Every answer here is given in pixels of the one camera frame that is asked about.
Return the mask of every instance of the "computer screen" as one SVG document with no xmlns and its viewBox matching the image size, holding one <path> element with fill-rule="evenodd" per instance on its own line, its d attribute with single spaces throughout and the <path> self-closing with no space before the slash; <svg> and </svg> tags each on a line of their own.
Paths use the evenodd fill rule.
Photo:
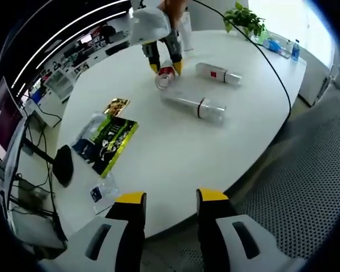
<svg viewBox="0 0 340 272">
<path fill-rule="evenodd" d="M 4 161 L 15 130 L 23 118 L 3 78 L 0 81 L 0 161 Z"/>
<path fill-rule="evenodd" d="M 80 42 L 82 44 L 88 43 L 91 40 L 92 40 L 92 35 L 91 34 L 85 35 L 84 37 L 80 38 Z"/>
</svg>

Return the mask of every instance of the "oval table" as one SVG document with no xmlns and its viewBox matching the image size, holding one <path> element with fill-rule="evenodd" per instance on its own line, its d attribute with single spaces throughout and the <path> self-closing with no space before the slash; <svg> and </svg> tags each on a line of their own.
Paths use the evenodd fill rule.
<svg viewBox="0 0 340 272">
<path fill-rule="evenodd" d="M 193 32 L 194 51 L 185 58 L 173 88 L 227 106 L 222 126 L 210 124 L 161 102 L 154 72 L 140 46 L 132 46 L 91 67 L 78 79 L 68 101 L 57 147 L 71 145 L 96 111 L 114 98 L 129 99 L 121 117 L 139 127 L 112 173 L 121 193 L 147 193 L 146 237 L 196 213 L 196 189 L 229 189 L 261 156 L 288 114 L 286 94 L 260 52 L 225 31 Z M 262 49 L 283 80 L 291 104 L 300 90 L 306 63 Z M 161 58 L 168 53 L 159 45 Z M 242 76 L 241 85 L 196 76 L 207 62 Z M 63 188 L 54 181 L 62 227 L 70 237 L 96 215 L 90 188 L 98 175 L 73 153 L 74 174 Z"/>
</svg>

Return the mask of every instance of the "person's hand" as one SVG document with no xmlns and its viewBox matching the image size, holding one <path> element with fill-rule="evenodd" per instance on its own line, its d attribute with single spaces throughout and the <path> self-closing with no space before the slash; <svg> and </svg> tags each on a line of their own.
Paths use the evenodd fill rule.
<svg viewBox="0 0 340 272">
<path fill-rule="evenodd" d="M 158 8 L 168 15 L 172 28 L 176 28 L 188 0 L 163 0 Z"/>
</svg>

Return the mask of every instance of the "blue bottle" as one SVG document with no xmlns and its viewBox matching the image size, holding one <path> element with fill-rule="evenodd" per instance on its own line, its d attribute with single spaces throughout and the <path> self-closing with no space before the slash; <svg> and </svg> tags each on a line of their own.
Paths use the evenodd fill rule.
<svg viewBox="0 0 340 272">
<path fill-rule="evenodd" d="M 299 45 L 299 40 L 296 40 L 296 42 L 294 43 L 293 47 L 292 47 L 292 54 L 291 54 L 291 58 L 294 61 L 298 61 L 299 57 L 300 57 L 300 45 Z"/>
</svg>

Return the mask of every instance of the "green leaves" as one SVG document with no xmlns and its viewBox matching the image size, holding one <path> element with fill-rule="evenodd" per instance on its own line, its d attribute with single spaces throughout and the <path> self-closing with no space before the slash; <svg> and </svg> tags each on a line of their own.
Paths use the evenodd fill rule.
<svg viewBox="0 0 340 272">
<path fill-rule="evenodd" d="M 243 7 L 241 4 L 236 2 L 233 10 L 228 10 L 224 13 L 225 18 L 224 26 L 226 31 L 232 30 L 233 23 L 236 26 L 244 27 L 244 31 L 249 35 L 252 31 L 256 36 L 259 36 L 265 29 L 264 19 L 259 18 L 256 14 L 250 11 L 248 8 Z"/>
</svg>

